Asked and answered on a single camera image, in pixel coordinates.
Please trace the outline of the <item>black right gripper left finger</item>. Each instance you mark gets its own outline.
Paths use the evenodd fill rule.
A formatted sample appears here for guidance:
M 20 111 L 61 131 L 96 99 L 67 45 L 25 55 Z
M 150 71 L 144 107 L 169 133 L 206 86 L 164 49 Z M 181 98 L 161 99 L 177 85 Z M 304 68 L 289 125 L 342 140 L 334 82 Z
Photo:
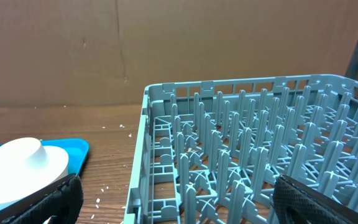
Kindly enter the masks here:
M 72 173 L 0 210 L 0 224 L 76 223 L 83 202 L 80 176 Z

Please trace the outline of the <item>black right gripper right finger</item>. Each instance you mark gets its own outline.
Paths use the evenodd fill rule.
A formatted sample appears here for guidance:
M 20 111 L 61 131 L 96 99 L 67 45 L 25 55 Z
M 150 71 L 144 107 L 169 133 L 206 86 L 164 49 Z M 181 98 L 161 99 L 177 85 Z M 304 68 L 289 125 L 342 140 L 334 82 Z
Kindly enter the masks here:
M 273 191 L 279 224 L 358 224 L 358 213 L 305 184 L 281 175 Z

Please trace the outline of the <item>white cup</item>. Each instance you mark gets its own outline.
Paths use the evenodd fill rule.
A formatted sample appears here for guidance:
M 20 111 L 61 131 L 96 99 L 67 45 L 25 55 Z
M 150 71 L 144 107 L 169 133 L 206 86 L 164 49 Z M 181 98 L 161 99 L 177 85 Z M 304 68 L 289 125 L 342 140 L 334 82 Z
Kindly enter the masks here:
M 24 170 L 45 169 L 49 156 L 36 138 L 19 138 L 0 146 L 0 165 L 15 165 Z

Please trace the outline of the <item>white bowl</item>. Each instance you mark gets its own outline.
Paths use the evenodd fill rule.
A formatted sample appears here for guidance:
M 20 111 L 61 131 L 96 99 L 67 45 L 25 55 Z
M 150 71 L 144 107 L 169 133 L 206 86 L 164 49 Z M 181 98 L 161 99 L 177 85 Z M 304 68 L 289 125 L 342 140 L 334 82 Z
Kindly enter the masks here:
M 44 148 L 49 156 L 45 169 L 0 165 L 0 210 L 68 175 L 68 153 L 56 146 Z

